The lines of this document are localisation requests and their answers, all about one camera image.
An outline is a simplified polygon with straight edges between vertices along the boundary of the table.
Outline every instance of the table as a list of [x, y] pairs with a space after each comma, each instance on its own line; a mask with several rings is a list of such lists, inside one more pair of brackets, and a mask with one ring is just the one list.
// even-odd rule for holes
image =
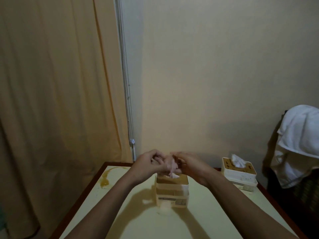
[[[63, 239], [131, 165], [105, 162], [50, 239]], [[107, 178], [103, 178], [103, 173], [108, 174]], [[169, 215], [158, 213], [154, 182], [155, 175], [129, 193], [107, 239], [242, 238], [209, 190], [190, 177], [188, 208], [174, 208]], [[261, 185], [254, 193], [242, 192], [289, 231], [299, 238], [307, 238]]]

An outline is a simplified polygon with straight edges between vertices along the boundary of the left hand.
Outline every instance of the left hand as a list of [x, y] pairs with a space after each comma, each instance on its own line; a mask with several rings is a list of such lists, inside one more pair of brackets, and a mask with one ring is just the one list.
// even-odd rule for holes
[[[155, 173], [170, 172], [170, 167], [161, 159], [164, 157], [165, 155], [157, 149], [145, 152], [137, 158], [126, 173], [126, 176], [129, 177], [130, 182], [135, 186], [144, 182]], [[152, 158], [159, 164], [152, 164]]]

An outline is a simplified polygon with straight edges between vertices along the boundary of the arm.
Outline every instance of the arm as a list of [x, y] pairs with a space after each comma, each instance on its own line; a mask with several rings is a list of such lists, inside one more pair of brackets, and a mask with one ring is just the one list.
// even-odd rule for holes
[[189, 175], [211, 191], [243, 238], [297, 238], [254, 204], [220, 172], [202, 161], [197, 154], [184, 152], [172, 154], [181, 161], [182, 173]]
[[[120, 178], [110, 191], [74, 227], [66, 239], [104, 239], [130, 191], [154, 173], [169, 172], [170, 168], [158, 157], [164, 155], [156, 149], [142, 154], [129, 171]], [[151, 163], [154, 158], [159, 165]]]

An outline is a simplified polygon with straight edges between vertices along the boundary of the wall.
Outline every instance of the wall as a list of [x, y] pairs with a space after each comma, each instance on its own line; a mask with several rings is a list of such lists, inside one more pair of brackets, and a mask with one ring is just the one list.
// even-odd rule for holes
[[288, 108], [319, 106], [319, 0], [122, 0], [138, 154], [236, 153], [262, 176]]

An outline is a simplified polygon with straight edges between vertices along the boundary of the forearm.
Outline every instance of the forearm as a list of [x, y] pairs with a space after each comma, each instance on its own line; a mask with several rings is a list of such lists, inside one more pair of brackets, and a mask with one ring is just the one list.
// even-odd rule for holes
[[205, 177], [209, 184], [208, 189], [243, 238], [296, 238], [254, 204], [220, 172], [212, 169]]
[[119, 211], [123, 201], [134, 184], [128, 176], [123, 176], [93, 209], [68, 234], [66, 239], [93, 238], [104, 239]]

